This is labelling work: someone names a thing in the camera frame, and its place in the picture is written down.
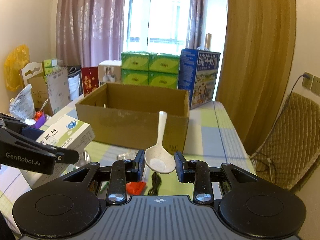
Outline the red candy packet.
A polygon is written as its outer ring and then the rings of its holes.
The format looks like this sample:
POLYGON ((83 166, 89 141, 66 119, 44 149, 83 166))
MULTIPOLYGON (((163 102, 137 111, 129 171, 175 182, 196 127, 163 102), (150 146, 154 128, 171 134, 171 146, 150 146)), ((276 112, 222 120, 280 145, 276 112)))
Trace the red candy packet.
POLYGON ((146 182, 139 181, 139 182, 129 182, 126 184, 126 191, 129 195, 141 195, 145 189, 146 182))

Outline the white green medicine box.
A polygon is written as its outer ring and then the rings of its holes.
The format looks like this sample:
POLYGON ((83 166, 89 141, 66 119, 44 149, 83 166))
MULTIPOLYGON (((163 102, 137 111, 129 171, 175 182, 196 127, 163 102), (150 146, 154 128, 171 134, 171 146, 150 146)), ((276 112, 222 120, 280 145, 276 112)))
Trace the white green medicine box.
MULTIPOLYGON (((80 155, 94 138, 93 129, 89 124, 71 116, 63 115, 49 126, 36 141, 45 145, 49 144, 76 150, 80 155)), ((60 177, 67 171, 71 171, 73 166, 74 164, 56 163, 54 172, 51 175, 24 170, 22 170, 21 173, 29 186, 34 189, 60 177)))

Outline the white plastic spoon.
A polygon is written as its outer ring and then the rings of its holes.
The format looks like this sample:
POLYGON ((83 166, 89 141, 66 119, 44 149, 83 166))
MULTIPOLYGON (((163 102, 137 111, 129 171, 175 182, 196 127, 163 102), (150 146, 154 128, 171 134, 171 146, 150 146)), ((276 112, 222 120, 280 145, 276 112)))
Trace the white plastic spoon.
POLYGON ((147 148, 144 160, 149 169, 159 174, 170 174, 175 170, 176 164, 173 156, 163 147, 163 137, 167 113, 159 112, 157 142, 154 146, 147 148))

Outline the clear packaged wire rack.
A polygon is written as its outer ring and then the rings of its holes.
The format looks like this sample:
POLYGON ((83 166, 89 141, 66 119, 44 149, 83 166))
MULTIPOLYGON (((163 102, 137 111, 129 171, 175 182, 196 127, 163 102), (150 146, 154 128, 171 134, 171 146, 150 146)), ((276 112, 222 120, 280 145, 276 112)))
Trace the clear packaged wire rack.
POLYGON ((138 150, 130 149, 125 153, 121 153, 121 154, 117 155, 117 160, 126 160, 126 159, 133 160, 133 159, 135 159, 137 153, 138 153, 138 150))

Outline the silver green tea pouch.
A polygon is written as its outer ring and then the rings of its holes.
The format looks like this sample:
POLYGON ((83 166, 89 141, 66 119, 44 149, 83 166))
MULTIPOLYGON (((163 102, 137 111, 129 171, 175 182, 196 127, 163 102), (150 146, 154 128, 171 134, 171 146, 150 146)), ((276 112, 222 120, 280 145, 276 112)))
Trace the silver green tea pouch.
POLYGON ((89 156, 89 153, 86 150, 83 150, 79 155, 78 162, 74 164, 73 169, 76 170, 90 162, 91 162, 91 158, 89 156))

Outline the purple box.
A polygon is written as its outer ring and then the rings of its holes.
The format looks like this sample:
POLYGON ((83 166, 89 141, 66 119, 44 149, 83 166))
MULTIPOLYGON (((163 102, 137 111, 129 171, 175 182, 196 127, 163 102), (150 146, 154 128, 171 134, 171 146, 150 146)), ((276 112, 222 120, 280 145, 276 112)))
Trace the purple box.
POLYGON ((43 111, 36 112, 34 116, 35 123, 31 125, 32 128, 39 129, 46 122, 47 118, 43 111))

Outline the crumpled clear plastic bag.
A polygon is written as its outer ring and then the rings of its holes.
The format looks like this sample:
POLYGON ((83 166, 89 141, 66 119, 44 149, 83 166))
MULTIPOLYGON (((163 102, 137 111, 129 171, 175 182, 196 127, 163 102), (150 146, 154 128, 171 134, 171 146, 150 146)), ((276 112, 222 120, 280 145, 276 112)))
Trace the crumpled clear plastic bag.
POLYGON ((31 89, 32 85, 28 84, 9 103, 10 114, 27 125, 34 125, 36 123, 34 120, 35 107, 31 89))

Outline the brown paper bag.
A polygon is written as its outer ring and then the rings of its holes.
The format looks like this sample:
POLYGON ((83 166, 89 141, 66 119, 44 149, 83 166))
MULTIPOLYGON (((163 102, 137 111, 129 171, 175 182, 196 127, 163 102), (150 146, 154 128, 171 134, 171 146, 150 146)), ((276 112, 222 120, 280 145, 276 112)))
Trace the brown paper bag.
POLYGON ((32 62, 20 70, 24 85, 30 84, 36 109, 53 116, 71 102, 67 67, 54 67, 46 75, 42 63, 32 62))

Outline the brown cardboard box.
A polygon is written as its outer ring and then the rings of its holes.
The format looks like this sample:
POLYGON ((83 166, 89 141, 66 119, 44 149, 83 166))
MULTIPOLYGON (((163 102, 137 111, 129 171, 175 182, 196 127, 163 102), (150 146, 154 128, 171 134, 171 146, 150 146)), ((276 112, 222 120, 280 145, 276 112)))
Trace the brown cardboard box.
POLYGON ((95 141, 145 150, 156 144, 158 117, 167 114, 163 147, 184 150, 189 124, 187 90, 106 83, 76 103, 78 119, 90 124, 95 141))

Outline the yellow plastic bag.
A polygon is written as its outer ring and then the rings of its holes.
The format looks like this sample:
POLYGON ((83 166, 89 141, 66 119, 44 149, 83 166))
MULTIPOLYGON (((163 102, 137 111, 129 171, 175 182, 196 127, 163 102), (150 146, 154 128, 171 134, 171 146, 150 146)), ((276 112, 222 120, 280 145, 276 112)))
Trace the yellow plastic bag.
POLYGON ((4 66, 6 89, 15 92, 24 87, 21 70, 30 62, 29 47, 25 44, 17 46, 7 56, 4 66))

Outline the red greeting card box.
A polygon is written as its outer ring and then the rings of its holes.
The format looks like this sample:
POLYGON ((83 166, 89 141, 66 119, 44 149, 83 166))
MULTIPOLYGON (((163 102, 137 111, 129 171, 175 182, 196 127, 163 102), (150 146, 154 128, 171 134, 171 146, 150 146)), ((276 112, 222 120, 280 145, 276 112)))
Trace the red greeting card box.
POLYGON ((99 87, 98 66, 81 68, 81 79, 84 96, 99 87))

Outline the white humidifier box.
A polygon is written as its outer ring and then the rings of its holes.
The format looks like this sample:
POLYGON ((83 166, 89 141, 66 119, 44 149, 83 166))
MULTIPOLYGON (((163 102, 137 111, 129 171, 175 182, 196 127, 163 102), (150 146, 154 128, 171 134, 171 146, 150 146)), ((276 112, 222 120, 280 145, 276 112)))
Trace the white humidifier box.
POLYGON ((106 82, 121 83, 121 61, 105 60, 98 65, 99 86, 106 82))

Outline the quilted brown chair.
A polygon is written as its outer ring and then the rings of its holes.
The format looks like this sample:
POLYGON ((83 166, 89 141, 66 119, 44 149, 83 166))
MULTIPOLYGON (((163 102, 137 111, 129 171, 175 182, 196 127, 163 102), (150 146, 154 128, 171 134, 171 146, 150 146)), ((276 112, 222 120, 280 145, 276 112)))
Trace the quilted brown chair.
POLYGON ((300 190, 319 166, 319 104, 292 93, 250 159, 260 178, 292 192, 300 190))

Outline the pink curtain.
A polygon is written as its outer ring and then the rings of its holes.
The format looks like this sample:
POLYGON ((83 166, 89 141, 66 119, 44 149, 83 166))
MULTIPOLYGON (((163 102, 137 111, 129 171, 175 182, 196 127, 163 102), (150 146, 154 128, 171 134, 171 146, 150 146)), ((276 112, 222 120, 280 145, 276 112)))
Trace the pink curtain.
POLYGON ((56 55, 67 66, 119 60, 125 0, 58 0, 56 55))

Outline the wall power socket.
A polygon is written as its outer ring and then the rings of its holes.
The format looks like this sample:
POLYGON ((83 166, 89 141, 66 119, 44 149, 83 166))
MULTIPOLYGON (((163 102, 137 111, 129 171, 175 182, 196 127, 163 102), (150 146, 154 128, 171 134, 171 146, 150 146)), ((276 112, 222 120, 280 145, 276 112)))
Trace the wall power socket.
POLYGON ((311 91, 313 94, 320 96, 320 79, 310 73, 303 74, 302 87, 311 91))

